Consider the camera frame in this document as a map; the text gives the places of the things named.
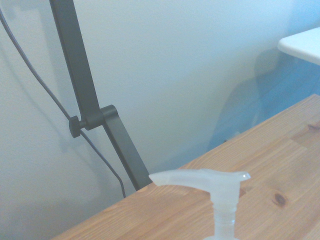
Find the white shelf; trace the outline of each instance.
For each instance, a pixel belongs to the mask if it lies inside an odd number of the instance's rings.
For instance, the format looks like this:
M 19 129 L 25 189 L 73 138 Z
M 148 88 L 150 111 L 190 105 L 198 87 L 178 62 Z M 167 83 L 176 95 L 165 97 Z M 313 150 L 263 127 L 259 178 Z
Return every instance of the white shelf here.
M 282 38 L 278 43 L 278 49 L 320 65 L 320 27 Z

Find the metal arm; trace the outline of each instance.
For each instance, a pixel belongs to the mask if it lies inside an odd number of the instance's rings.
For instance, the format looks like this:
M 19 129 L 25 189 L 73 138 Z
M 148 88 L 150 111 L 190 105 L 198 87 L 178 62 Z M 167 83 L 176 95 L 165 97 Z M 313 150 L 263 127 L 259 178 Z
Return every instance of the metal arm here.
M 50 0 L 50 5 L 81 115 L 81 121 L 77 116 L 69 121 L 72 136 L 80 136 L 82 128 L 91 130 L 102 125 L 134 188 L 145 187 L 151 183 L 148 170 L 116 108 L 99 107 L 73 0 Z

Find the dispenser nozzle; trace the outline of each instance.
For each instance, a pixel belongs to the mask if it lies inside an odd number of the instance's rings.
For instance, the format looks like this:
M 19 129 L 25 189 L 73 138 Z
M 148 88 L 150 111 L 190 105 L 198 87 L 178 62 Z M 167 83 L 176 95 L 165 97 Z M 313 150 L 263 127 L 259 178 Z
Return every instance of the dispenser nozzle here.
M 215 214 L 214 240 L 235 240 L 234 225 L 240 182 L 249 179 L 249 173 L 180 169 L 150 174 L 149 177 L 157 186 L 180 185 L 209 192 Z

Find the wood grain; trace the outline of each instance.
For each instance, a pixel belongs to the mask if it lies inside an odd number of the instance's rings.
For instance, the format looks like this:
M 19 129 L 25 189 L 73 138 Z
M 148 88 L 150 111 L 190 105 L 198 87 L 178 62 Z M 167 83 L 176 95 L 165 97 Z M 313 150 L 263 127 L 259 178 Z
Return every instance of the wood grain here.
M 241 240 L 320 239 L 320 96 L 312 95 L 183 169 L 248 171 Z M 207 192 L 153 183 L 54 240 L 202 240 L 214 234 Z

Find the wall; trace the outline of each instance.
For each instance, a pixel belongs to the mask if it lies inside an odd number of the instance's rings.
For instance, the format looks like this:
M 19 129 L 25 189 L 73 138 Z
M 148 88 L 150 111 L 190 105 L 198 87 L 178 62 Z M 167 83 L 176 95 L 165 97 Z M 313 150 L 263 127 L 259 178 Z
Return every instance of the wall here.
M 4 0 L 26 55 L 79 110 L 49 1 Z M 174 169 L 320 93 L 320 67 L 278 41 L 320 26 L 316 0 L 75 0 L 99 104 L 117 107 L 149 172 Z M 0 239 L 47 240 L 121 200 L 119 183 L 0 27 Z M 132 187 L 103 129 L 89 137 Z

